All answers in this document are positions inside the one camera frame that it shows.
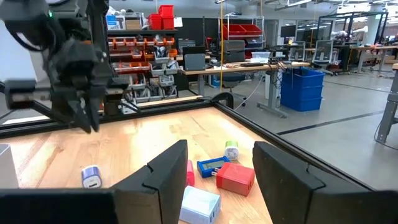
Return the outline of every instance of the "red object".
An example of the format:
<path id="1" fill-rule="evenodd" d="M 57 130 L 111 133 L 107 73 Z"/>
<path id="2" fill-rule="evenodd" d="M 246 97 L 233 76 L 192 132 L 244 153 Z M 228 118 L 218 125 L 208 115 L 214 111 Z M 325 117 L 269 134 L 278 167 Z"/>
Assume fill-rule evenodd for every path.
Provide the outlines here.
<path id="1" fill-rule="evenodd" d="M 262 31 L 254 24 L 241 24 L 241 27 L 246 31 L 246 35 L 261 35 Z"/>
<path id="2" fill-rule="evenodd" d="M 174 5 L 161 5 L 159 14 L 162 18 L 174 18 Z"/>
<path id="3" fill-rule="evenodd" d="M 229 33 L 228 33 L 228 25 L 223 24 L 223 36 L 224 39 L 228 39 L 229 35 L 245 35 L 246 31 L 239 24 L 230 24 L 229 25 Z"/>
<path id="4" fill-rule="evenodd" d="M 157 13 L 152 13 L 148 16 L 148 21 L 151 29 L 160 30 L 162 29 L 162 18 Z"/>
<path id="5" fill-rule="evenodd" d="M 174 17 L 173 18 L 162 18 L 163 29 L 174 29 Z"/>
<path id="6" fill-rule="evenodd" d="M 216 176 L 217 187 L 244 196 L 248 196 L 253 183 L 254 169 L 230 162 L 224 163 Z"/>
<path id="7" fill-rule="evenodd" d="M 192 165 L 192 161 L 188 160 L 188 164 L 187 164 L 187 183 L 185 184 L 185 186 L 194 186 L 195 185 L 195 174 L 193 174 L 193 165 Z"/>

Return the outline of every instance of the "black frame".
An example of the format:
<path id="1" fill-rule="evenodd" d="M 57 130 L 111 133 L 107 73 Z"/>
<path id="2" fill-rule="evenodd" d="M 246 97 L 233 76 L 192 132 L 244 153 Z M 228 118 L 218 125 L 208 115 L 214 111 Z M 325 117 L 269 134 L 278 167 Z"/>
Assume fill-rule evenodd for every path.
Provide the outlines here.
<path id="1" fill-rule="evenodd" d="M 361 187 L 364 187 L 368 190 L 374 190 L 372 187 L 366 185 L 365 183 L 355 179 L 354 177 L 348 175 L 347 173 L 343 172 L 342 170 L 333 167 L 331 164 L 325 162 L 322 159 L 317 158 L 316 156 L 312 155 L 311 153 L 305 151 L 304 149 L 296 146 L 295 144 L 286 141 L 281 136 L 277 135 L 276 133 L 272 133 L 263 127 L 259 126 L 258 124 L 252 122 L 247 117 L 237 113 L 235 110 L 221 104 L 218 101 L 211 101 L 206 98 L 197 98 L 194 100 L 185 100 L 185 101 L 178 101 L 173 103 L 162 103 L 158 105 L 152 106 L 143 106 L 141 107 L 140 113 L 135 114 L 121 114 L 117 116 L 103 116 L 100 120 L 101 124 L 110 123 L 115 121 L 125 121 L 129 119 L 135 118 L 144 118 L 148 116 L 154 116 L 159 114 L 167 114 L 167 113 L 174 113 L 179 111 L 187 111 L 187 110 L 195 110 L 200 108 L 207 108 L 214 106 L 216 109 L 220 110 L 225 115 L 233 118 L 238 123 L 242 124 L 243 126 L 250 129 L 252 132 L 256 133 L 269 143 L 273 144 L 274 146 L 293 154 L 294 156 L 299 157 L 302 160 L 305 160 L 314 166 L 318 167 L 325 172 L 331 173 L 336 175 L 342 179 L 345 179 L 349 182 L 357 184 Z M 17 136 L 24 136 L 26 134 L 38 134 L 38 133 L 45 133 L 50 131 L 58 131 L 64 130 L 68 128 L 73 128 L 73 126 L 69 126 L 67 124 L 59 124 L 51 119 L 41 120 L 41 121 L 29 121 L 17 124 L 6 124 L 0 126 L 0 139 L 6 139 L 11 137 Z"/>
<path id="2" fill-rule="evenodd" d="M 322 19 L 345 19 L 343 30 L 346 29 L 347 19 L 349 19 L 348 30 L 347 30 L 347 36 L 349 37 L 349 35 L 351 34 L 351 30 L 353 28 L 354 18 L 376 16 L 376 15 L 381 15 L 381 18 L 379 21 L 379 26 L 377 27 L 377 35 L 379 34 L 379 31 L 380 31 L 381 21 L 384 19 L 384 23 L 383 23 L 383 27 L 381 29 L 381 34 L 380 34 L 379 40 L 377 40 L 377 36 L 374 40 L 374 44 L 377 41 L 379 43 L 381 43 L 381 37 L 383 37 L 383 35 L 384 35 L 384 29 L 386 28 L 386 24 L 387 24 L 388 12 L 347 12 L 347 13 L 336 13 L 336 14 L 332 14 L 332 15 L 320 16 L 318 19 L 318 26 L 317 26 L 317 34 L 316 34 L 317 40 L 318 40 L 318 30 L 319 30 L 319 26 L 320 26 Z"/>

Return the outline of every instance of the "light blue box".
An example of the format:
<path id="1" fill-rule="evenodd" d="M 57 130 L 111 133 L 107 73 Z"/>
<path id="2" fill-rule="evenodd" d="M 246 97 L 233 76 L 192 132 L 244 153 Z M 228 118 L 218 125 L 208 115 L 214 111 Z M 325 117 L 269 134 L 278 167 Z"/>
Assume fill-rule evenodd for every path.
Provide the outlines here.
<path id="1" fill-rule="evenodd" d="M 191 224 L 213 224 L 221 210 L 221 197 L 187 186 L 182 199 L 180 220 Z"/>

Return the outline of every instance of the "floor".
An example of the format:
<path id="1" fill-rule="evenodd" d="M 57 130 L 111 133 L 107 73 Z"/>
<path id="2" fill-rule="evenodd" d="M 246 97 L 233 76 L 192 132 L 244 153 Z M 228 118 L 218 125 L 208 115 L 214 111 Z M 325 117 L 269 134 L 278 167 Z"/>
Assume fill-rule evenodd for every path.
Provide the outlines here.
<path id="1" fill-rule="evenodd" d="M 386 65 L 383 70 L 391 70 Z M 288 118 L 279 118 L 257 108 L 258 101 L 265 103 L 265 83 L 247 100 L 238 112 L 262 127 L 280 134 L 286 140 L 333 164 L 374 189 L 398 190 L 398 151 L 382 146 L 374 140 L 374 134 L 382 117 L 386 98 L 391 87 L 393 73 L 376 72 L 362 74 L 325 76 L 322 105 L 319 111 L 298 112 L 283 106 Z M 250 95 L 259 83 L 259 78 L 242 82 L 233 89 L 235 93 Z M 205 87 L 208 96 L 220 92 L 219 88 Z M 180 97 L 193 95 L 181 91 Z M 5 105 L 3 95 L 0 103 Z M 9 119 L 40 116 L 35 111 L 9 112 L 0 107 L 0 123 Z M 393 126 L 386 144 L 398 148 L 398 125 Z"/>

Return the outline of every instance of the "robot workstation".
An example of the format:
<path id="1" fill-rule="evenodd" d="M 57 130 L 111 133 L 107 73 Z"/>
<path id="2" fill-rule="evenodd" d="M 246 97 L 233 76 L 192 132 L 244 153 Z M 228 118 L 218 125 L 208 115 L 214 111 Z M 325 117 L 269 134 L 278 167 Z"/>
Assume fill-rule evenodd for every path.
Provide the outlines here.
<path id="1" fill-rule="evenodd" d="M 108 56 L 108 7 L 0 3 L 7 30 L 42 54 L 50 80 L 0 83 L 10 110 L 49 118 L 0 129 L 16 173 L 16 187 L 0 189 L 0 223 L 398 222 L 397 192 L 376 191 L 253 123 L 230 93 L 126 104 L 129 82 Z M 118 113 L 121 105 L 135 113 Z M 1 166 L 0 179 L 11 173 Z"/>

